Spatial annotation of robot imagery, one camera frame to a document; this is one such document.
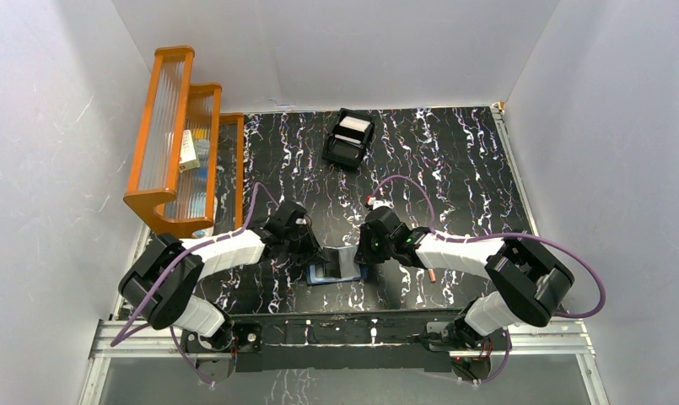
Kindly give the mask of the blue leather card holder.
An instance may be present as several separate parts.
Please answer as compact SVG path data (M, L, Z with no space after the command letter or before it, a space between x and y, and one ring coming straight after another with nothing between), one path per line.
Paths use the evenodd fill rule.
M307 267L310 286L365 280L371 266L355 261L357 246L324 247L322 254Z

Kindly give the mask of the black VIP credit card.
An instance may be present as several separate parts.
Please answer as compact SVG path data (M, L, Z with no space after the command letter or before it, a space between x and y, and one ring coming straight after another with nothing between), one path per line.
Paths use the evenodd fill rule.
M326 261L323 267L324 278L340 278L342 276L341 270L341 252L337 248L326 247L323 249L326 255Z

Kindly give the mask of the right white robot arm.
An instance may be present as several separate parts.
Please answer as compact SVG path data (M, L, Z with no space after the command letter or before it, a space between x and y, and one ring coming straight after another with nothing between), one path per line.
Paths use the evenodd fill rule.
M451 242L427 227L409 229L388 207L369 212L355 256L405 267L444 269L490 280L495 290L473 300L439 336L480 348L496 330L523 322L544 327L574 284L574 275L539 241L518 233L495 240Z

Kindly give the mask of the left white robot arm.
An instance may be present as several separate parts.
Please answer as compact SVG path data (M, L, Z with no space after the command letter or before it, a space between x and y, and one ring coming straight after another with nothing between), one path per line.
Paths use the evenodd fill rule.
M119 294L132 305L133 319L150 327L178 327L201 338L213 351L232 343L234 322L227 312L195 294L205 278L235 267L287 257L298 266L324 262L306 209L283 202L266 220L216 236L181 240L158 235L121 278Z

